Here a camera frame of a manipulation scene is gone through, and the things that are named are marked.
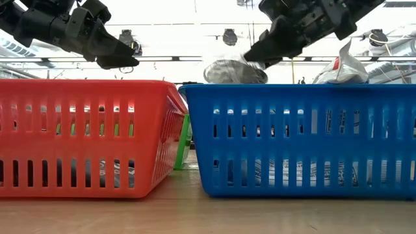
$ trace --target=red plastic basket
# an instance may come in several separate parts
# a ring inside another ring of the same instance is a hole
[[[0,196],[141,198],[186,113],[163,81],[0,80]]]

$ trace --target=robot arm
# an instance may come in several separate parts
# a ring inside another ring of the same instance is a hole
[[[384,0],[262,0],[260,11],[272,26],[244,55],[266,67],[283,57],[293,58],[302,49],[335,33],[342,40],[357,30],[356,22]]]
[[[14,0],[0,1],[0,29],[29,47],[33,39],[82,54],[104,69],[137,66],[134,49],[111,36],[104,24],[111,19],[99,0],[87,0],[69,13],[75,0],[22,0],[22,10]]]

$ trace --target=crumpled bag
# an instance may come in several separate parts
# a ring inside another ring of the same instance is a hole
[[[328,64],[313,84],[368,84],[369,74],[364,65],[350,54],[351,40],[339,51],[339,57]]]
[[[213,84],[265,84],[264,69],[264,64],[247,62],[243,55],[226,55],[206,67],[203,78]]]

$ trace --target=blue plastic basket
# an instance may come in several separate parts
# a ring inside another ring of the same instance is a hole
[[[416,85],[192,84],[179,91],[211,196],[416,195]]]

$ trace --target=wooden table surface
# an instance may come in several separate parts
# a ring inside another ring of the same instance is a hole
[[[0,233],[416,233],[416,202],[213,199],[197,170],[143,200],[0,200]]]

